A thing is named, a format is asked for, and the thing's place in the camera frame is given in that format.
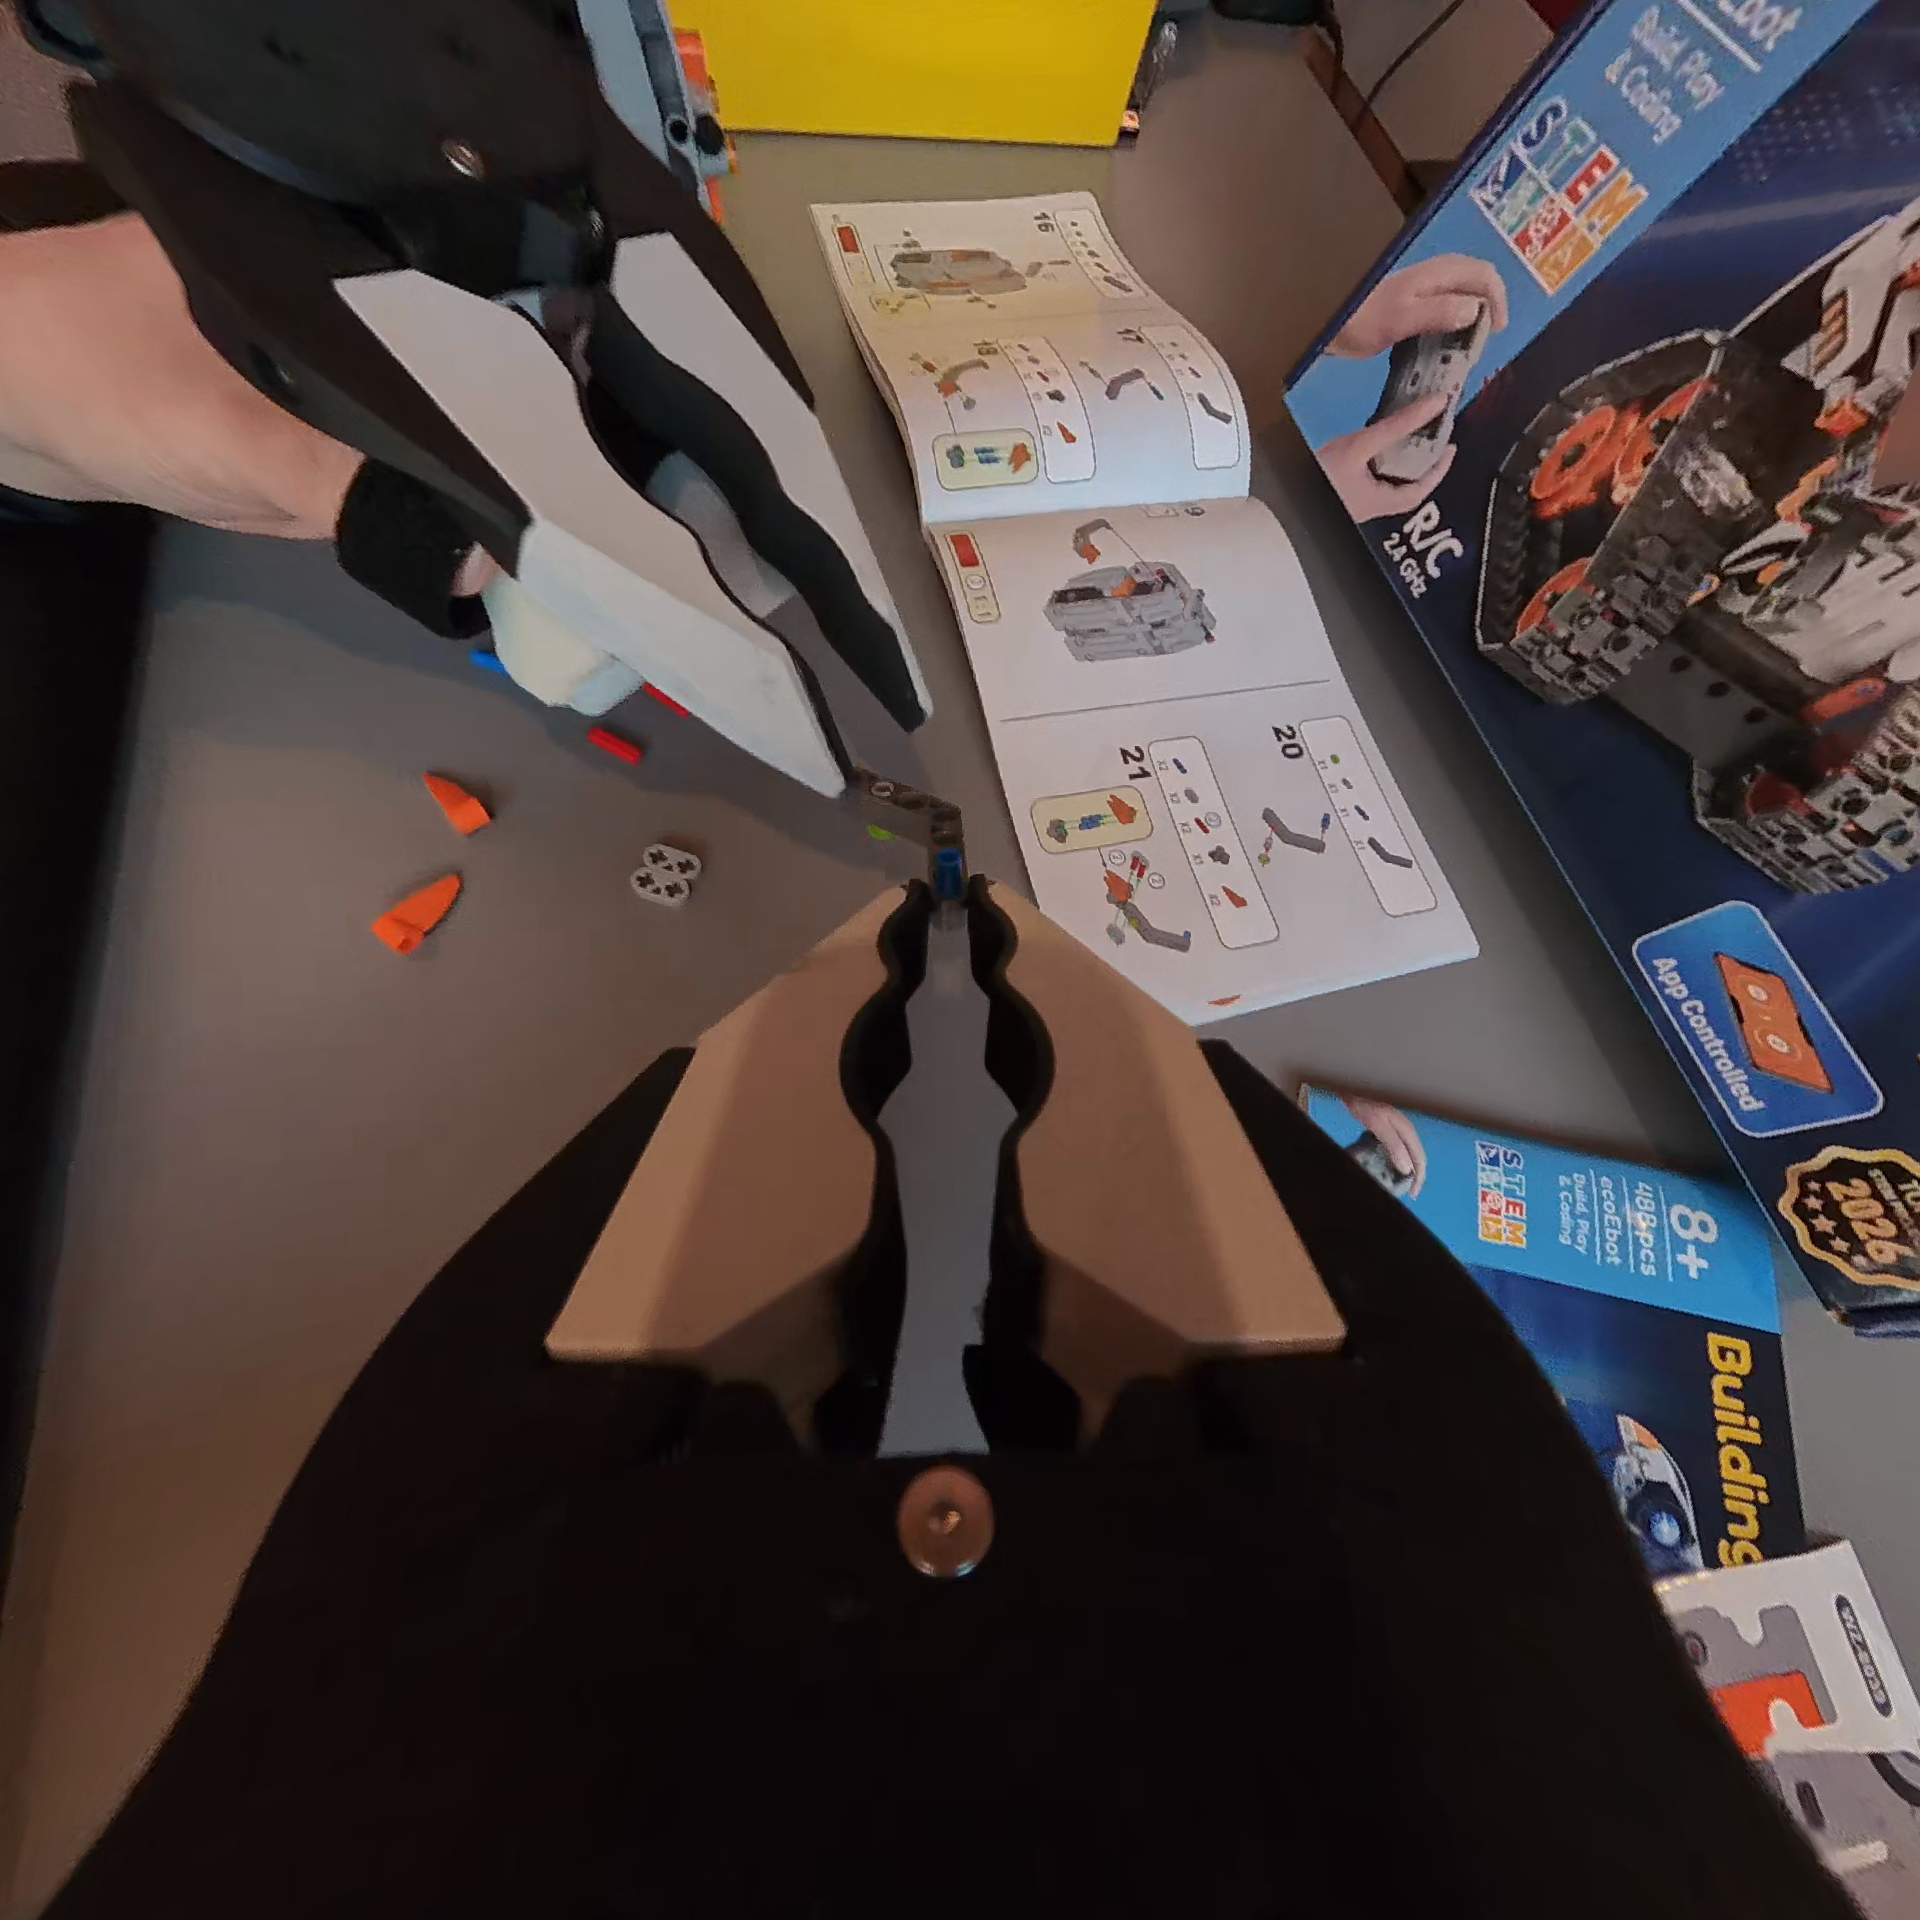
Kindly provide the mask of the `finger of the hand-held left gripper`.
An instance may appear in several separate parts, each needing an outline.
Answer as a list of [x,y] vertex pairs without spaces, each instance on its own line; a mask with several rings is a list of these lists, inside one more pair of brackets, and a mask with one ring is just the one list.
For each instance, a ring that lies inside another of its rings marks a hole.
[[766,343],[670,232],[614,242],[583,335],[590,394],[618,437],[678,455],[734,517],[756,563],[812,613],[847,673],[903,732],[928,688],[881,569],[783,340]]
[[517,493],[528,521],[508,569],[543,613],[756,762],[828,797],[847,788],[790,650],[617,475],[528,319],[410,269],[334,289]]

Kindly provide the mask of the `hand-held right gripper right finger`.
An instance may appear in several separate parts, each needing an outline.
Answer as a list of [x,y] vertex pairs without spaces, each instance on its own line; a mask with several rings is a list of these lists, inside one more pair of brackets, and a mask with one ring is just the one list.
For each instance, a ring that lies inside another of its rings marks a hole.
[[1188,1025],[981,875],[966,941],[1012,1107],[966,1347],[988,1448],[1070,1455],[1137,1383],[1342,1354],[1342,1314]]

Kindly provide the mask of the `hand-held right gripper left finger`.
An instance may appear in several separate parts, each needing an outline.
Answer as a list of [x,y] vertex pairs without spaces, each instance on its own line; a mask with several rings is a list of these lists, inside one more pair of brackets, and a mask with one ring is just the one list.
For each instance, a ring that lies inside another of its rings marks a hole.
[[709,1026],[545,1332],[550,1361],[769,1392],[873,1455],[904,1317],[881,1112],[911,1066],[921,889],[890,887]]

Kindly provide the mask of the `dark grey bent beam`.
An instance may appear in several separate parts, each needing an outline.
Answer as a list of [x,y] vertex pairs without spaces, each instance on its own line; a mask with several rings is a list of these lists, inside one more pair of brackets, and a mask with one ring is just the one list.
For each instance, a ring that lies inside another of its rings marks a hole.
[[966,852],[966,832],[962,810],[928,792],[878,775],[873,768],[857,767],[850,775],[842,803],[850,804],[862,823],[876,821],[880,827],[894,831],[895,840],[909,842],[930,852],[938,847],[959,847]]

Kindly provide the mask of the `grey desk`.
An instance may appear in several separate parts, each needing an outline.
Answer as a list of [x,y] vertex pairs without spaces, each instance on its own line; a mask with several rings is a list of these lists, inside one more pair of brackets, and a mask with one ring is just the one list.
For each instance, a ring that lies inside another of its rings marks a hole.
[[[1292,364],[1401,227],[1287,32],[1201,19],[1127,152],[742,135],[751,263],[919,651],[890,729],[838,664],[854,753],[958,800],[1024,864],[895,428],[808,228],[814,202],[1086,188],[1223,349],[1255,489],[1287,527],[1479,956],[1233,1020],[1292,1089],[1637,1162],[1726,1162],[1613,961],[1284,417]],[[442,1263],[660,1050],[693,1041],[894,875],[857,821],[670,713],[629,771],[298,545],[160,537],[124,831],[93,977],[31,1464],[4,1623],[4,1916],[34,1916],[199,1676],[303,1451]],[[458,837],[445,775],[492,808]],[[648,844],[694,852],[678,909]],[[370,923],[464,891],[394,956]]]

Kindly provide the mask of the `person's left hand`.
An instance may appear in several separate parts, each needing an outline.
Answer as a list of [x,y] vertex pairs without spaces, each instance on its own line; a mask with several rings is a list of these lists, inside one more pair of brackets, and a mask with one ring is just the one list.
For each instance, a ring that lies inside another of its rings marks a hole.
[[361,461],[201,338],[174,265],[135,212],[4,233],[6,489],[322,541]]

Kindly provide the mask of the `grey black robot model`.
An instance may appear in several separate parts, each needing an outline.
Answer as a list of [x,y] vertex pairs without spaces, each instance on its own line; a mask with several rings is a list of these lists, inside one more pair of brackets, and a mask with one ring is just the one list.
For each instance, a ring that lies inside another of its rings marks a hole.
[[575,3],[596,84],[617,122],[656,155],[719,224],[729,135],[703,55],[682,53],[665,3]]

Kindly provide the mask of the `yellow plastic bin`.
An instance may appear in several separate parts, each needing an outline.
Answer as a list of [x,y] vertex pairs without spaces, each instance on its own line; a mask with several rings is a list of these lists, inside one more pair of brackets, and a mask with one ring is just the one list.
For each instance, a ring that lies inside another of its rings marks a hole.
[[730,131],[1108,148],[1151,3],[672,3]]

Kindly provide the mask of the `white instruction booklet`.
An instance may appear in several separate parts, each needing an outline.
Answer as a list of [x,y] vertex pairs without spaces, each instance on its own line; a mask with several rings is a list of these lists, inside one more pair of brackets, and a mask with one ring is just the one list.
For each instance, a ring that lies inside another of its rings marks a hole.
[[1468,962],[1230,365],[1090,194],[830,202],[1039,913],[1188,1025]]

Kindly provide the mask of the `small blue manual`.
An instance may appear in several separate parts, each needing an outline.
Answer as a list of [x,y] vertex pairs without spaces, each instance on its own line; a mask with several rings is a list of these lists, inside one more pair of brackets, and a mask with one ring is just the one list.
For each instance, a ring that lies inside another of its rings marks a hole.
[[1518,1332],[1647,1573],[1806,1547],[1772,1239],[1740,1191],[1366,1095],[1302,1108]]

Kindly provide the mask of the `black perforated panel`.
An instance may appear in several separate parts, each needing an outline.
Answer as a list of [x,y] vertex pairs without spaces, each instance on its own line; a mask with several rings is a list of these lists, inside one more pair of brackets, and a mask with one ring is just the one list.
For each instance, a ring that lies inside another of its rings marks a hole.
[[2,1554],[40,1362],[40,1242],[109,844],[153,517],[4,489],[2,517]]

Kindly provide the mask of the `blue robot kit box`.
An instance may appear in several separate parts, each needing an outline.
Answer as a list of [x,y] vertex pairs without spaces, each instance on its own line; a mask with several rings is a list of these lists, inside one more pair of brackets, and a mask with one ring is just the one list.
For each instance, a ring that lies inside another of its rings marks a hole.
[[1813,1293],[1918,1311],[1918,5],[1586,5],[1287,410]]

